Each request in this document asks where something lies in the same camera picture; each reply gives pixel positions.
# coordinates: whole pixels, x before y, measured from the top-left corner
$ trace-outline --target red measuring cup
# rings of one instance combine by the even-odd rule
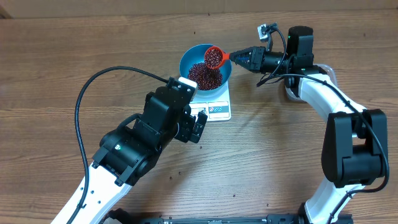
[[[217,65],[215,65],[214,60],[216,60],[215,57],[217,58],[217,55],[221,56],[221,58],[217,59],[217,60],[220,60],[220,62]],[[227,60],[229,60],[229,53],[225,53],[219,47],[212,46],[209,49],[207,49],[205,52],[205,64],[208,68],[211,68],[211,69],[220,68],[221,66],[224,65],[225,61],[227,61]]]

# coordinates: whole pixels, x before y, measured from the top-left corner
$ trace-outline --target wood grain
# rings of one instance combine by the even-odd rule
[[[395,223],[397,12],[0,20],[0,223],[50,223],[80,183],[73,110],[92,74],[128,65],[178,77],[180,57],[191,46],[213,43],[230,52],[260,45],[256,27],[272,21],[285,35],[291,26],[314,28],[315,62],[331,65],[357,103],[387,114],[390,183],[377,194],[356,195],[344,212],[356,223]],[[282,50],[280,41],[274,48]],[[173,218],[295,212],[323,178],[325,124],[309,105],[289,101],[281,84],[256,88],[259,79],[234,66],[231,121],[208,123],[198,144],[172,141],[116,208]],[[142,111],[146,93],[158,86],[122,71],[93,82],[80,112],[88,157],[105,133]]]
[[[11,16],[1,5],[0,5],[0,19],[11,19]]]
[[[395,9],[397,0],[0,0],[16,19],[159,14]]]

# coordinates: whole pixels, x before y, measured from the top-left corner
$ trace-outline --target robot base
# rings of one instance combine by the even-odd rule
[[[141,218],[135,217],[123,209],[110,211],[100,224],[309,224],[301,215],[270,214],[264,217],[241,218]],[[336,224],[353,224],[351,215],[340,215]]]

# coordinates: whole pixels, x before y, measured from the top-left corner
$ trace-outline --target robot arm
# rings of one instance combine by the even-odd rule
[[[326,81],[330,85],[334,86],[328,75],[317,74],[309,76],[322,81]],[[340,93],[347,100],[349,100],[351,105],[353,105],[359,112],[365,110],[364,106],[353,102],[341,91]],[[313,80],[302,78],[298,85],[298,95],[301,100],[311,105],[325,122],[328,121],[329,114],[332,113],[353,113],[353,111],[351,111],[330,88]],[[307,200],[307,202],[305,203],[304,209],[309,223],[327,223],[330,213],[338,205],[340,200],[345,196],[348,191],[363,189],[364,187],[365,186],[361,184],[351,184],[346,185],[342,188],[336,188],[334,183],[330,182],[325,177],[313,197]],[[342,211],[342,209],[350,199],[351,198],[348,197],[343,206],[341,206],[340,209],[336,212],[334,218],[332,219],[333,223],[337,221],[339,213]]]
[[[143,114],[134,114],[106,134],[89,167],[88,194],[72,223],[97,224],[155,165],[173,139],[197,143],[207,121],[204,113],[191,116],[189,102],[197,84],[170,78],[166,86],[147,94]],[[136,120],[133,128],[127,127]],[[84,190],[85,178],[53,220],[64,224],[72,216]]]
[[[95,169],[91,164],[89,173],[90,184],[85,204],[73,223],[99,223],[112,206],[132,189],[132,186],[126,183],[122,186],[116,185],[114,183],[116,177],[102,166]],[[84,185],[85,178],[61,212],[52,221],[53,224],[66,223],[70,218],[83,193]]]
[[[276,30],[275,27],[276,24],[259,26],[257,29],[260,40],[271,41],[271,33]],[[386,157],[387,120],[381,110],[366,110],[349,99],[334,86],[326,71],[313,64],[312,34],[313,31],[309,27],[292,27],[289,29],[284,53],[272,52],[271,44],[267,47],[249,47],[230,53],[229,59],[253,73],[284,75],[279,78],[284,79],[285,87],[291,96],[310,104],[327,123],[322,149],[322,169],[325,178],[314,196],[305,203],[305,211],[301,211],[305,223],[325,224],[332,215],[334,216],[331,222],[338,221],[338,214],[353,196],[349,195],[350,197],[338,207],[348,192],[363,189],[376,178],[384,177],[386,174],[381,149],[374,143],[363,121],[325,83],[336,89],[371,124]],[[257,86],[264,84],[270,77],[271,75],[261,80]],[[316,78],[319,82],[305,77]],[[353,138],[366,139],[365,144],[354,146]]]

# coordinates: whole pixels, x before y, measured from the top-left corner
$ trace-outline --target black wire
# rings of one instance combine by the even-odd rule
[[[141,69],[138,68],[133,68],[133,67],[127,67],[127,66],[116,66],[116,67],[110,67],[110,68],[105,68],[102,71],[97,72],[95,75],[93,75],[89,80],[87,80],[87,82],[85,83],[85,85],[83,86],[83,88],[80,90],[79,93],[79,97],[77,98],[76,101],[76,107],[75,107],[75,129],[76,129],[76,136],[77,136],[77,141],[79,143],[79,148],[80,148],[80,153],[81,153],[81,158],[83,160],[83,166],[85,168],[85,186],[84,186],[84,191],[83,191],[83,195],[81,195],[81,199],[79,201],[79,204],[77,205],[75,211],[73,212],[72,216],[69,218],[67,224],[71,224],[73,222],[73,220],[75,219],[75,217],[77,216],[77,213],[79,212],[80,208],[83,206],[84,201],[86,199],[87,196],[87,191],[88,191],[88,182],[90,180],[90,176],[88,173],[88,164],[87,164],[87,158],[86,158],[86,152],[85,152],[85,147],[83,145],[83,141],[81,140],[81,134],[80,134],[80,127],[79,127],[79,108],[80,108],[80,102],[81,99],[83,98],[83,94],[85,93],[88,85],[98,76],[106,73],[106,72],[110,72],[113,70],[130,70],[130,71],[134,71],[134,72],[139,72],[141,74],[147,75],[149,77],[155,78],[159,81],[165,82],[167,83],[168,81],[164,78],[160,78],[157,75],[154,75],[152,73],[149,72],[145,72]]]
[[[131,123],[132,121],[134,121],[135,119],[139,118],[141,116],[141,114],[133,114],[130,117],[126,118],[124,121],[122,121],[119,126],[117,127],[117,129],[121,129],[126,127],[129,123]]]
[[[264,77],[266,77],[267,75],[270,75],[269,73],[265,73],[261,78],[260,78],[260,81],[264,78]]]
[[[385,175],[384,175],[384,180],[382,182],[382,184],[378,187],[376,187],[375,189],[360,189],[360,190],[350,190],[349,192],[346,193],[346,195],[340,200],[340,202],[338,203],[338,205],[333,209],[333,211],[330,213],[329,219],[327,224],[331,223],[331,220],[333,219],[333,217],[335,216],[336,212],[340,209],[340,207],[344,204],[344,202],[347,200],[348,197],[352,197],[353,194],[356,193],[374,193],[374,192],[378,192],[380,190],[382,190],[384,187],[386,187],[389,177],[390,177],[390,168],[389,168],[389,164],[387,161],[387,157],[386,154],[383,151],[383,148],[381,146],[381,143],[379,141],[379,139],[377,138],[376,134],[373,131],[373,128],[371,127],[371,125],[365,120],[365,118],[363,117],[363,115],[354,108],[353,105],[351,105],[351,103],[346,100],[346,98],[332,85],[330,85],[327,82],[324,82],[322,80],[319,80],[317,78],[313,78],[307,75],[298,75],[298,74],[285,74],[285,75],[277,75],[275,77],[271,77],[270,79],[273,78],[283,78],[283,77],[299,77],[299,78],[307,78],[313,81],[316,81],[318,83],[321,83],[325,86],[327,86],[328,88],[330,88],[334,93],[336,93],[336,95],[343,101],[343,103],[352,111],[354,111],[354,114],[357,115],[360,120],[365,124],[365,127],[368,129],[368,131],[370,132],[373,140],[376,142],[378,148],[380,149],[381,152],[381,156],[382,156],[382,162],[384,164],[385,167]]]
[[[283,45],[284,45],[284,55],[282,56],[282,58],[281,58],[281,60],[280,60],[280,62],[279,62],[279,64],[278,64],[278,66],[276,66],[275,70],[274,70],[267,78],[262,79],[262,78],[264,78],[264,76],[263,76],[263,77],[261,78],[261,80],[259,81],[259,83],[257,83],[257,87],[261,86],[262,84],[264,84],[265,82],[267,82],[268,80],[270,80],[272,77],[274,77],[275,73],[279,70],[279,67],[283,64],[283,61],[284,61],[285,58],[286,58],[286,41],[285,41],[284,35],[283,35],[282,32],[281,32],[278,28],[276,28],[276,27],[272,27],[271,29],[274,29],[275,31],[277,31],[278,34],[280,35],[280,38],[282,39],[282,43],[283,43]]]
[[[291,56],[289,56],[289,58],[287,59],[287,61],[286,61],[286,64],[285,64],[285,69],[286,69],[286,74],[289,74],[289,65],[290,65],[290,61],[292,61],[292,58],[294,57],[294,56],[296,56],[296,54],[292,54]]]

